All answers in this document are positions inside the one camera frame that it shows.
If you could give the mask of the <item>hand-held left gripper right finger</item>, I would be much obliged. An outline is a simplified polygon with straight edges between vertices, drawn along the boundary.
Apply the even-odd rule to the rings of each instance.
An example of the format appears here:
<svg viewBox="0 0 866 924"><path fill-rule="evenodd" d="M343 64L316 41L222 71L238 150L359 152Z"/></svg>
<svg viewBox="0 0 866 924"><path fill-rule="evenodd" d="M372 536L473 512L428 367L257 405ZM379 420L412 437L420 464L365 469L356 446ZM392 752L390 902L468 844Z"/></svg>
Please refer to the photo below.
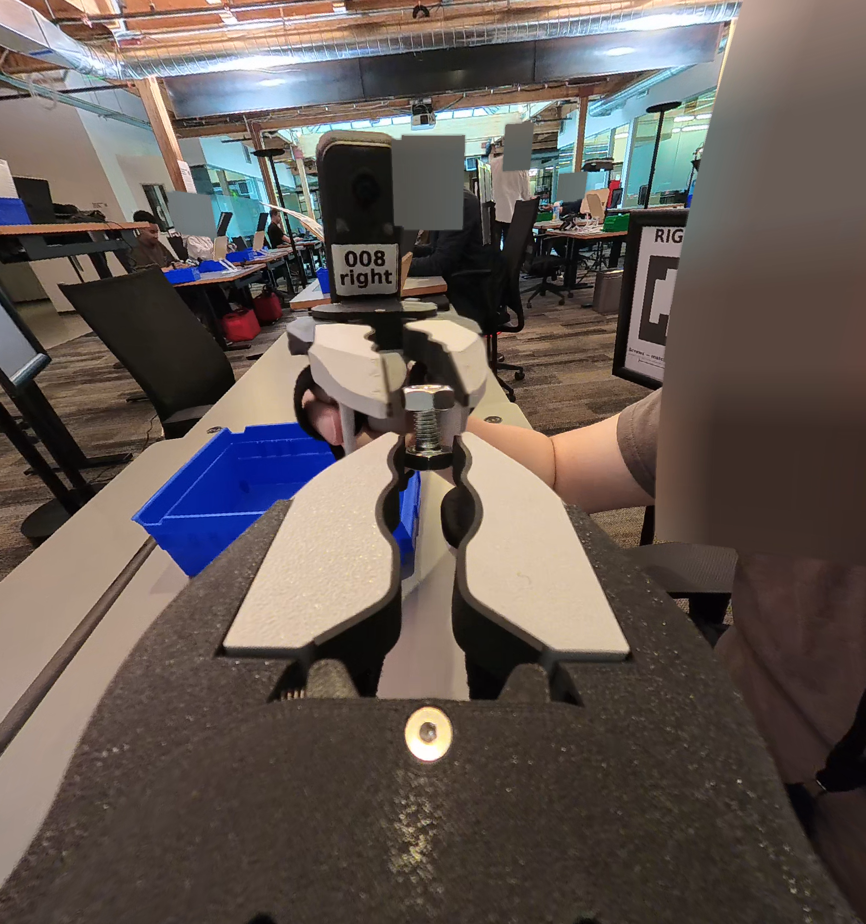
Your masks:
<svg viewBox="0 0 866 924"><path fill-rule="evenodd" d="M455 558L461 601L541 664L625 660L629 644L555 492L475 435L456 437L453 463L471 510Z"/></svg>

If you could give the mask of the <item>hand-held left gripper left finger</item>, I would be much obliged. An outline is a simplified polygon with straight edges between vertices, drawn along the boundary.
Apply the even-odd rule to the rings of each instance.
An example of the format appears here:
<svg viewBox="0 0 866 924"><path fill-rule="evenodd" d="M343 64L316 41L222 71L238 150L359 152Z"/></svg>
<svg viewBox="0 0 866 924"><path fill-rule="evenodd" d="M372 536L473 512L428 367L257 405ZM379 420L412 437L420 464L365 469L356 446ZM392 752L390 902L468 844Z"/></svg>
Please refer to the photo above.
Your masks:
<svg viewBox="0 0 866 924"><path fill-rule="evenodd" d="M231 655L383 659L401 632L399 470L383 435L294 496L222 642Z"/></svg>

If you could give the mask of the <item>person's office chair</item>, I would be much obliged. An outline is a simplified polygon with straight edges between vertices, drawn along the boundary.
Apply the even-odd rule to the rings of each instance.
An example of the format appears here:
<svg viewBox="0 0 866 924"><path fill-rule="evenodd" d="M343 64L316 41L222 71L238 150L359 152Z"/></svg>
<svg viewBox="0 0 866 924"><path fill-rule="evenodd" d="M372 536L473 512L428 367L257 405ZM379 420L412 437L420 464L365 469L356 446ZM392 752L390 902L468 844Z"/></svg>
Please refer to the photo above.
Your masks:
<svg viewBox="0 0 866 924"><path fill-rule="evenodd" d="M738 562L733 549L681 542L639 546L626 554L673 599L684 599L689 617L715 646L727 630L725 616Z"/></svg>

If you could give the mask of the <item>framed marker sign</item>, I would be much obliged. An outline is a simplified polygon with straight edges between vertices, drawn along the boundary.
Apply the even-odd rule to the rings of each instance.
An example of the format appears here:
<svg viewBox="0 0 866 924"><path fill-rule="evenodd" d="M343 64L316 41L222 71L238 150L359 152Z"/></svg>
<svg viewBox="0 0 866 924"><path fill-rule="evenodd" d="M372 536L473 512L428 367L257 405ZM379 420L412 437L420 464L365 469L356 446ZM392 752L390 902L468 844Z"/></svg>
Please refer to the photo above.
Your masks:
<svg viewBox="0 0 866 924"><path fill-rule="evenodd" d="M625 239L612 374L651 390L662 385L687 209L632 211Z"/></svg>

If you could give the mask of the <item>person's right forearm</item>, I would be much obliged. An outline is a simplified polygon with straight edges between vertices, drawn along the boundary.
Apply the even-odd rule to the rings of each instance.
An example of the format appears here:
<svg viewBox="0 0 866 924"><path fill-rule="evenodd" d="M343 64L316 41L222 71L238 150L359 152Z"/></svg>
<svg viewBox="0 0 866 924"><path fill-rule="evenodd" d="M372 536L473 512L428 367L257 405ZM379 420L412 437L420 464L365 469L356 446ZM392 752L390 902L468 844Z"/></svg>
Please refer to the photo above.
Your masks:
<svg viewBox="0 0 866 924"><path fill-rule="evenodd" d="M535 474L564 502L594 514L653 502L626 465L617 437L619 418L549 437L470 417L466 431Z"/></svg>

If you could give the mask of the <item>black office chair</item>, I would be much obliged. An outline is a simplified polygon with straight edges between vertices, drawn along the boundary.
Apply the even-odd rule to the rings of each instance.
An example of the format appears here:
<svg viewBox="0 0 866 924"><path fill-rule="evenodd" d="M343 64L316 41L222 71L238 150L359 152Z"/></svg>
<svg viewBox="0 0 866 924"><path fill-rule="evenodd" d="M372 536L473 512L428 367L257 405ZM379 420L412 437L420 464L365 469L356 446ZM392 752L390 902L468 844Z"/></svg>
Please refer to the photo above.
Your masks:
<svg viewBox="0 0 866 924"><path fill-rule="evenodd" d="M497 339L500 334L519 333L524 328L520 293L520 273L527 249L533 243L538 200L518 201L513 208L508 237L500 251L490 255L485 276L485 307L481 322L488 365L492 372L512 372L514 379L524 379L520 366L499 359Z"/></svg>
<svg viewBox="0 0 866 924"><path fill-rule="evenodd" d="M59 289L150 399L166 439L189 433L233 387L223 349L161 269Z"/></svg>

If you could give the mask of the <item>thick short steel bolt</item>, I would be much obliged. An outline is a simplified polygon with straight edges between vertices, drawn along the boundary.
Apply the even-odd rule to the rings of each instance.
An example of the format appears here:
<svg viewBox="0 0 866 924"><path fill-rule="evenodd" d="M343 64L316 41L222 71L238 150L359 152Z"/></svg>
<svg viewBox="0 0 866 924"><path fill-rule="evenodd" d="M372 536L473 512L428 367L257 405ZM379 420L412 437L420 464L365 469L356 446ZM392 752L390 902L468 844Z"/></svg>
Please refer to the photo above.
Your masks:
<svg viewBox="0 0 866 924"><path fill-rule="evenodd" d="M411 471L442 471L450 468L452 453L443 441L441 412L416 410L412 411L411 415L413 443L405 445L404 467Z"/></svg>

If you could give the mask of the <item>wooden support post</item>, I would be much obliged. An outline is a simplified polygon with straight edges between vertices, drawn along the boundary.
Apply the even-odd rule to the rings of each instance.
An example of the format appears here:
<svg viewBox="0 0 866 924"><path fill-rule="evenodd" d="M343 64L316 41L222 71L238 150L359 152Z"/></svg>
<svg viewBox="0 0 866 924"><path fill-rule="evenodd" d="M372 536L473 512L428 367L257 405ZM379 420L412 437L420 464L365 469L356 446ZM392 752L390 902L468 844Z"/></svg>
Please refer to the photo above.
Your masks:
<svg viewBox="0 0 866 924"><path fill-rule="evenodd" d="M160 80L156 77L143 78L138 81L138 88L173 189L194 193L196 189L192 173L183 159L172 120L164 102Z"/></svg>

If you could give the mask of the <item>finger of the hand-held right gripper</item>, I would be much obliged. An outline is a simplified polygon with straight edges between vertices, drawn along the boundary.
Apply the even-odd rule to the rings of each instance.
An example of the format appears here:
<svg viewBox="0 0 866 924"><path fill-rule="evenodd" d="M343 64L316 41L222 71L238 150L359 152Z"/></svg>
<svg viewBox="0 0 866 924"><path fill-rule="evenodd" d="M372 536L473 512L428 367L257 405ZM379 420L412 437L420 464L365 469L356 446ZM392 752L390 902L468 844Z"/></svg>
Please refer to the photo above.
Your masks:
<svg viewBox="0 0 866 924"><path fill-rule="evenodd" d="M392 410L386 363L369 336L364 325L318 325L308 351L308 391L338 405L347 455L357 449L356 413L383 421Z"/></svg>
<svg viewBox="0 0 866 924"><path fill-rule="evenodd" d="M481 332L464 321L410 321L406 358L419 362L431 384L451 388L457 403L473 410L485 396L489 365Z"/></svg>

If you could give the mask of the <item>wooden top desk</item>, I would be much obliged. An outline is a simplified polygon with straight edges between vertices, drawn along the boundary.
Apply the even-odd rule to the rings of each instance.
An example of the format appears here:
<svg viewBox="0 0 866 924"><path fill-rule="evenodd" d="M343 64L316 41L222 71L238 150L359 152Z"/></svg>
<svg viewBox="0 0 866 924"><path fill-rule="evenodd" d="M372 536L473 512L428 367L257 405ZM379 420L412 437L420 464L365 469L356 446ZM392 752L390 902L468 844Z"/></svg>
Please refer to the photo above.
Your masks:
<svg viewBox="0 0 866 924"><path fill-rule="evenodd" d="M127 251L148 223L0 225L0 261L33 262Z"/></svg>

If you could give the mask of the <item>black floor lamp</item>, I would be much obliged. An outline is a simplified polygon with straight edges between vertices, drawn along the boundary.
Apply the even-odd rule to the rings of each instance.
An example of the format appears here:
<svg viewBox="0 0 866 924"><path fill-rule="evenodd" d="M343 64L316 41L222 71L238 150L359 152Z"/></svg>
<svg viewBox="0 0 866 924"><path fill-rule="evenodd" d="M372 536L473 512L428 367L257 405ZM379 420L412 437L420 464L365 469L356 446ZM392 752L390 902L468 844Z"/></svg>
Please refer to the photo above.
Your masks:
<svg viewBox="0 0 866 924"><path fill-rule="evenodd" d="M680 100L656 103L647 108L649 116L657 118L655 138L651 152L651 162L648 168L646 191L643 198L643 208L649 209L654 204L662 204L670 196L671 191L677 189L673 179L673 157L668 153L661 153L662 145L670 140L671 130L674 128L673 117L675 110L682 106Z"/></svg>
<svg viewBox="0 0 866 924"><path fill-rule="evenodd" d="M284 207L285 201L284 201L283 193L280 187L280 181L279 181L277 167L276 167L276 156L278 154L281 154L281 149L276 150L273 148L261 148L259 150L254 151L254 156L256 156L261 161L261 163L263 164L268 163L269 169L271 171L272 178L273 178L273 188L275 192L275 198L277 199L279 205L281 207ZM289 219L285 216L285 213L280 212L280 214L283 217L283 220L285 222L286 235L289 239L290 246L291 246L294 243L292 227L289 223Z"/></svg>

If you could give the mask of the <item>display screen on black stand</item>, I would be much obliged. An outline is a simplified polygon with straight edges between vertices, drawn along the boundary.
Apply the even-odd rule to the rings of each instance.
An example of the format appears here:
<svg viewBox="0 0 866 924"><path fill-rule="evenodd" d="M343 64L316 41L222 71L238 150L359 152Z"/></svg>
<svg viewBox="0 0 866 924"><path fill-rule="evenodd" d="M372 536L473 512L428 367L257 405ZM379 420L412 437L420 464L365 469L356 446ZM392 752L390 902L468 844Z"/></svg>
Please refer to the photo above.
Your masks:
<svg viewBox="0 0 866 924"><path fill-rule="evenodd" d="M83 471L122 466L131 453L87 456L37 385L51 358L0 288L0 432L54 499L31 513L22 535L38 547L95 496Z"/></svg>

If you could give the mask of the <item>person's torso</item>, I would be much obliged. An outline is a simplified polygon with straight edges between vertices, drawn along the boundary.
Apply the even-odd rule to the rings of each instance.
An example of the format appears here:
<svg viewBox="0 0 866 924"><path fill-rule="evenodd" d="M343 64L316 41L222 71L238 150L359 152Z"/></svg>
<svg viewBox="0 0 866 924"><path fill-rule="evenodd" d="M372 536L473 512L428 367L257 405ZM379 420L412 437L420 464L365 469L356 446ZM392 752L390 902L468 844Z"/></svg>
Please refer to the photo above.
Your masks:
<svg viewBox="0 0 866 924"><path fill-rule="evenodd" d="M866 567L741 553L716 644L820 859L866 922Z"/></svg>

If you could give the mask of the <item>silver ventilation duct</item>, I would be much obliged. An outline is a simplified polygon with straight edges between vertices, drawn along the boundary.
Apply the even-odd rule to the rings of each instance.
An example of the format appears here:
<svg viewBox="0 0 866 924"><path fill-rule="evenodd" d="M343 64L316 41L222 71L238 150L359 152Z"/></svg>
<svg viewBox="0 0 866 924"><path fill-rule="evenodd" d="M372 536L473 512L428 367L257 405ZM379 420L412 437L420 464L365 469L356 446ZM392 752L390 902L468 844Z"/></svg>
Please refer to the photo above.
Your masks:
<svg viewBox="0 0 866 924"><path fill-rule="evenodd" d="M371 10L255 17L218 26L145 32L137 43L86 42L24 2L0 2L0 47L106 80L181 77L271 65L313 64L527 41L624 36L712 26L740 2L472 2L413 17Z"/></svg>

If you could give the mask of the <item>person's right hand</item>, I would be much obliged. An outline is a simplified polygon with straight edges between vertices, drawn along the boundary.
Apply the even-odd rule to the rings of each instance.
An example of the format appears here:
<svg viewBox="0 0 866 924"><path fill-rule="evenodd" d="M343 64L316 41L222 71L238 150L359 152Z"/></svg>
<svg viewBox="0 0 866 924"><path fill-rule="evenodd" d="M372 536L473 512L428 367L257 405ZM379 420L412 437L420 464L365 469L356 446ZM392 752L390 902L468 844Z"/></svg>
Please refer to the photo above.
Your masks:
<svg viewBox="0 0 866 924"><path fill-rule="evenodd" d="M308 422L315 429L334 453L344 450L344 427L338 405L328 398L319 398L315 393L306 391L303 396L303 410ZM390 426L381 428L367 423L356 436L356 448L362 448L387 433L399 433Z"/></svg>

